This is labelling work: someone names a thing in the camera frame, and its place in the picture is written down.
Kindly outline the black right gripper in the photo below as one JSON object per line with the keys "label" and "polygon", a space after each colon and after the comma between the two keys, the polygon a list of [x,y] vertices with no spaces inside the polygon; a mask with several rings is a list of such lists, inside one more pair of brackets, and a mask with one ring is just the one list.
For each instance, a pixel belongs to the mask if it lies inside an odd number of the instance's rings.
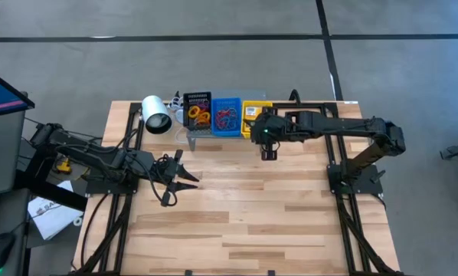
{"label": "black right gripper", "polygon": [[275,107],[264,107],[255,120],[250,121],[250,140],[260,147],[263,161],[277,159],[277,150],[287,141],[286,118]]}

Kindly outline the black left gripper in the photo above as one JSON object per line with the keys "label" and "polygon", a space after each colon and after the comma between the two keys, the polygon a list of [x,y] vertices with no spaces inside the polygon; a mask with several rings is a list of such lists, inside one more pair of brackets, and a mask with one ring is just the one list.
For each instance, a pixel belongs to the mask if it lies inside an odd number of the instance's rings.
{"label": "black left gripper", "polygon": [[177,149],[174,156],[164,154],[158,158],[153,165],[153,169],[157,174],[155,180],[165,186],[165,191],[160,198],[160,203],[163,207],[170,207],[177,204],[177,192],[198,188],[196,185],[174,181],[176,175],[192,182],[199,181],[198,178],[185,169],[183,164],[179,164],[182,153],[183,151],[181,149]]}

